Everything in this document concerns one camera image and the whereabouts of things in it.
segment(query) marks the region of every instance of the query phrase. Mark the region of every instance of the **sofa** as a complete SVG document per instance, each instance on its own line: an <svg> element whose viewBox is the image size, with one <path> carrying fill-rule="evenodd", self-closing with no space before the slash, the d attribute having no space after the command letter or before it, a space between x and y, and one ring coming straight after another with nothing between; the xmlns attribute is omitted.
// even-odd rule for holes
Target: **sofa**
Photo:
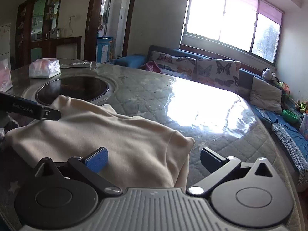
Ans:
<svg viewBox="0 0 308 231"><path fill-rule="evenodd" d="M211 58L179 49L170 49L151 45L147 56L135 54L116 59L112 62L112 64L130 68L139 68L151 60L153 51L165 53L175 57L188 57L196 60L200 58ZM269 83L267 80L264 80L261 76L255 73L242 68L239 69L238 87L236 93L247 102L250 101L250 92L254 77ZM272 111L264 110L254 105L251 105L251 108L254 114L267 128L268 132L272 135L273 140L276 142L279 150L282 151L282 156L286 160L288 170L290 171L295 185L297 185L297 190L303 191L308 187L308 143L298 132L298 128L301 123L301 114L294 110L295 103L284 94L281 87L272 83L271 85L281 90L281 104L283 105L283 109L287 109L298 116L297 124L290 125L283 119L282 116L279 116Z"/></svg>

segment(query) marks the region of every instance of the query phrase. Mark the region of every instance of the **tissue box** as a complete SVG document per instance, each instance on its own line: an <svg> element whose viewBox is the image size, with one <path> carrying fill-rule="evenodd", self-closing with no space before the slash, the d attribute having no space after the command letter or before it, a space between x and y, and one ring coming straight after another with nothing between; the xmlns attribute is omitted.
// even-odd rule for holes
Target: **tissue box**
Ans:
<svg viewBox="0 0 308 231"><path fill-rule="evenodd" d="M0 61L0 91L7 92L12 85L9 61L5 59Z"/></svg>
<svg viewBox="0 0 308 231"><path fill-rule="evenodd" d="M60 73L60 62L54 58L37 59L29 66L30 78L50 78Z"/></svg>

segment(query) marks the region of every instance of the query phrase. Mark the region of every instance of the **blue blanket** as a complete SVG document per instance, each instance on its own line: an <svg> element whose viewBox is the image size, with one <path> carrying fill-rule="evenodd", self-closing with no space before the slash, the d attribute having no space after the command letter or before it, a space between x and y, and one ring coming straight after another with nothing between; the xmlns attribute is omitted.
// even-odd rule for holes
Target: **blue blanket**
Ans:
<svg viewBox="0 0 308 231"><path fill-rule="evenodd" d="M254 105L250 105L252 111L254 112L254 114L261 120L261 122L263 123L263 125L266 127L266 129L270 132L272 131L272 122L270 120L270 118L267 115L267 110L258 108Z"/></svg>
<svg viewBox="0 0 308 231"><path fill-rule="evenodd" d="M302 136L295 127L286 122L283 116L276 115L272 111L266 111L266 114L268 115L272 123L277 122L284 127L286 132L289 134L298 149L303 154L306 161L308 161L308 142L305 140L304 136Z"/></svg>

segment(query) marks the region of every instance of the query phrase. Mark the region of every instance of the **pink bag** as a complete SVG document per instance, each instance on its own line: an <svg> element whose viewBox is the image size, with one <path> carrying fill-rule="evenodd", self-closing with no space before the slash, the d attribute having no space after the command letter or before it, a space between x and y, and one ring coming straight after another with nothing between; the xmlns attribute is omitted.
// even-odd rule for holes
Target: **pink bag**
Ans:
<svg viewBox="0 0 308 231"><path fill-rule="evenodd" d="M12 85L9 61L5 59L0 61L0 91L7 92Z"/></svg>
<svg viewBox="0 0 308 231"><path fill-rule="evenodd" d="M289 86L288 86L286 83L283 83L282 89L285 91L285 93L286 93L287 95L291 94L291 91L290 91L290 89L289 89Z"/></svg>
<svg viewBox="0 0 308 231"><path fill-rule="evenodd" d="M154 61L147 62L146 64L139 67L139 69L143 69L143 70L147 70L147 71L155 72L155 73L161 73L161 69L159 68L157 63Z"/></svg>
<svg viewBox="0 0 308 231"><path fill-rule="evenodd" d="M56 58L37 59L29 66L30 78L50 78L60 73L60 62Z"/></svg>

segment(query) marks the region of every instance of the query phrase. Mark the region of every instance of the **green toy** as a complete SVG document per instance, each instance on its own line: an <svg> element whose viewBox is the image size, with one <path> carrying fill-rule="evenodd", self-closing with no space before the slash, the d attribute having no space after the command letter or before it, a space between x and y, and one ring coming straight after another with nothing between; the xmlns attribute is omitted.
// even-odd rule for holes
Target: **green toy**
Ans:
<svg viewBox="0 0 308 231"><path fill-rule="evenodd" d="M283 118L291 124L294 124L298 121L297 116L286 109L282 111L282 115L283 115Z"/></svg>
<svg viewBox="0 0 308 231"><path fill-rule="evenodd" d="M308 101L301 103L300 100L297 100L295 109L299 110L299 112L301 112L302 114L308 113Z"/></svg>

